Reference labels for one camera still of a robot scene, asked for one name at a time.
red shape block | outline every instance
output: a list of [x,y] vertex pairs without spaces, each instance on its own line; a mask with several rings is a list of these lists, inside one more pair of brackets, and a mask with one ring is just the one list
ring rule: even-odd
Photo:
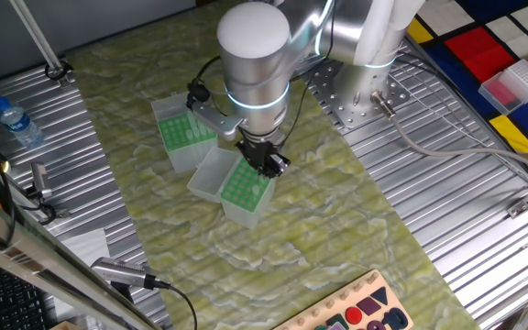
[[349,307],[346,309],[346,320],[352,325],[357,325],[362,322],[362,311],[356,307]]
[[515,63],[514,58],[482,27],[477,27],[445,42],[484,83]]
[[506,86],[503,85],[502,82],[499,82],[499,81],[490,82],[486,86],[486,88],[503,105],[509,105],[511,102],[517,101],[517,97],[511,92],[511,90],[506,88]]

robotic arm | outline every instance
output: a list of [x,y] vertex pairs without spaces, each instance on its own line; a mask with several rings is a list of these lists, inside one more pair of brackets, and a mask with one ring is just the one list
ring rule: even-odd
[[219,115],[200,102],[208,95],[187,104],[226,139],[234,139],[238,128],[243,139],[237,147],[254,169],[271,178],[290,164],[279,153],[285,141],[279,126],[287,114],[289,80],[300,61],[312,52],[342,61],[335,87],[351,100],[352,111],[363,112],[373,106],[373,92],[388,88],[392,62],[424,0],[280,2],[237,5],[219,22],[217,39],[233,115]]

water bottle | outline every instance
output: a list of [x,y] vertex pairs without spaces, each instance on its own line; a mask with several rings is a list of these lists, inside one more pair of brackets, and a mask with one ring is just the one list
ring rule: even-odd
[[4,96],[0,96],[0,122],[23,146],[36,147],[42,144],[42,131],[29,119],[24,108],[10,103]]

gray cable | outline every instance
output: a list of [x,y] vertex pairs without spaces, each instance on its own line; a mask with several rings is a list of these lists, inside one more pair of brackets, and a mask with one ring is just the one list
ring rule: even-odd
[[450,150],[450,151],[429,150],[429,149],[426,149],[426,148],[423,148],[417,145],[409,138],[409,136],[407,136],[407,134],[402,129],[401,123],[399,123],[399,120],[396,118],[396,116],[393,116],[390,119],[390,121],[399,131],[399,134],[401,134],[402,139],[404,139],[406,143],[409,146],[411,146],[411,148],[415,149],[417,152],[420,152],[424,155],[436,156],[436,157],[452,157],[452,156],[459,156],[459,155],[470,155],[470,154],[475,154],[475,153],[489,153],[489,154],[506,156],[508,158],[518,160],[519,162],[528,165],[528,159],[526,159],[525,157],[519,156],[515,154],[514,152],[510,152],[507,150],[500,150],[496,148],[470,148],[470,149]]

wooden shape sorter board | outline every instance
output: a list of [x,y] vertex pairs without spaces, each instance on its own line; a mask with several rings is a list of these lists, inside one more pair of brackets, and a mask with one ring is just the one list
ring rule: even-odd
[[374,269],[274,330],[332,330],[342,327],[346,330],[408,330],[413,327],[413,321],[389,284]]

